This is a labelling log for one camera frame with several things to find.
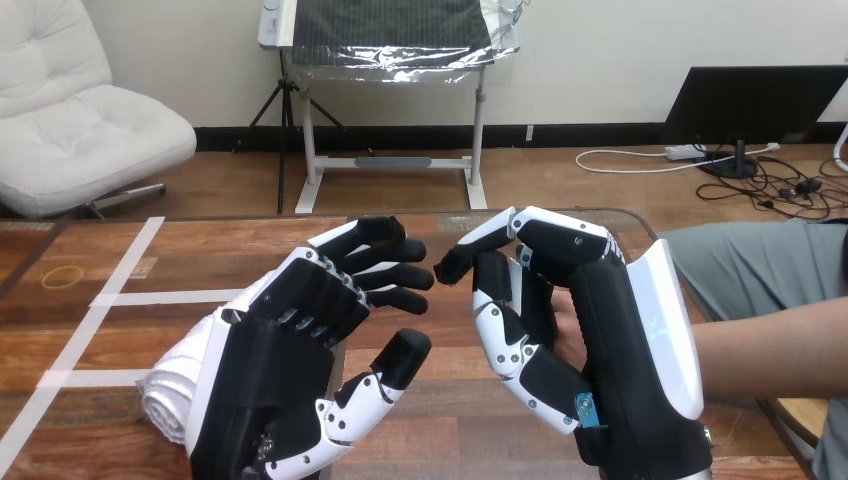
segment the white cushion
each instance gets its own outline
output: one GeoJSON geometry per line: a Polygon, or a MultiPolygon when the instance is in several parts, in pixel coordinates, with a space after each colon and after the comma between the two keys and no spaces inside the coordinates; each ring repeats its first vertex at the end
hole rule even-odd
{"type": "Polygon", "coordinates": [[[195,144],[191,125],[156,100],[90,88],[0,119],[0,202],[58,213],[190,158],[195,144]]]}
{"type": "Polygon", "coordinates": [[[0,118],[112,83],[79,0],[0,0],[0,118]]]}

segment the rolled towel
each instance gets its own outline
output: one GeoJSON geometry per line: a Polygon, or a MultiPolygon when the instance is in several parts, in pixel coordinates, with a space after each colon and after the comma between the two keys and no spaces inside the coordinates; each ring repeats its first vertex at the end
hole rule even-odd
{"type": "Polygon", "coordinates": [[[204,317],[158,361],[150,373],[136,383],[141,404],[156,427],[175,443],[185,442],[185,425],[206,354],[212,321],[223,308],[246,311],[248,302],[274,272],[266,273],[224,307],[204,317]]]}

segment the tripod stand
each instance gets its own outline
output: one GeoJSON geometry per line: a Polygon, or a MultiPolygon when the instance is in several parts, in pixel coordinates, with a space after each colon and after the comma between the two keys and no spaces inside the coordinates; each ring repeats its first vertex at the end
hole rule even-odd
{"type": "MultiPolygon", "coordinates": [[[[244,151],[245,145],[250,140],[250,137],[253,135],[254,129],[256,128],[256,124],[259,122],[259,119],[262,118],[262,115],[265,114],[265,111],[268,110],[268,107],[271,105],[271,102],[277,98],[277,95],[280,92],[283,92],[283,105],[282,105],[282,119],[280,121],[280,175],[279,175],[279,191],[277,193],[277,214],[283,213],[283,182],[285,179],[283,165],[286,158],[286,136],[287,134],[291,134],[295,131],[294,127],[294,114],[292,113],[292,100],[291,100],[291,92],[300,92],[300,87],[297,84],[289,79],[288,70],[286,69],[286,54],[283,52],[283,49],[279,49],[280,52],[280,73],[282,74],[282,78],[277,80],[277,88],[271,93],[271,96],[268,97],[268,100],[265,101],[265,104],[262,105],[262,108],[259,110],[259,113],[253,118],[253,121],[250,122],[250,125],[247,127],[247,132],[245,133],[243,139],[239,139],[236,142],[236,145],[233,147],[233,153],[239,153],[244,151]]],[[[344,125],[341,124],[335,117],[333,117],[330,112],[328,112],[324,107],[322,107],[318,102],[313,99],[309,99],[309,103],[315,107],[316,110],[321,112],[322,115],[327,117],[330,122],[332,122],[337,128],[340,130],[344,130],[344,125]]]]}

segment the white wall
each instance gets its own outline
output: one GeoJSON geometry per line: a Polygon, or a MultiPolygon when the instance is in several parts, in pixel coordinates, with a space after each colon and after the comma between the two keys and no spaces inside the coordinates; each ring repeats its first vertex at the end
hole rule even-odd
{"type": "MultiPolygon", "coordinates": [[[[195,126],[247,125],[276,85],[278,58],[256,41],[261,0],[83,2],[115,84],[195,126]]],[[[521,22],[522,49],[488,72],[489,124],[661,122],[692,65],[848,57],[846,0],[536,0],[521,22]]],[[[349,125],[468,124],[470,80],[313,91],[349,125]]],[[[279,119],[274,105],[262,123],[279,119]]],[[[848,120],[848,88],[822,117],[836,120],[848,120]]]]}

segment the wooden tabletop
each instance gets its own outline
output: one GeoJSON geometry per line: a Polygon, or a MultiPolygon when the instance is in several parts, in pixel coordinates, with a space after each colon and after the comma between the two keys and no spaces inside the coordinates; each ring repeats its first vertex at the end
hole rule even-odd
{"type": "MultiPolygon", "coordinates": [[[[563,212],[609,228],[631,260],[653,242],[627,212],[563,212]]],[[[399,218],[424,240],[432,265],[490,216],[399,218]]],[[[221,302],[152,302],[173,301],[167,292],[244,288],[309,237],[347,220],[77,222],[41,227],[39,237],[20,229],[35,253],[0,287],[0,474],[189,478],[182,446],[148,421],[132,379],[221,302]]],[[[428,334],[433,350],[387,418],[325,476],[598,478],[580,461],[574,438],[535,419],[489,369],[470,318],[470,288],[470,276],[453,288],[437,284],[427,314],[381,309],[349,338],[345,379],[366,370],[402,327],[428,334]]],[[[704,321],[688,297],[687,304],[692,322],[704,321]]],[[[804,478],[753,400],[708,399],[701,420],[712,434],[715,478],[804,478]]]]}

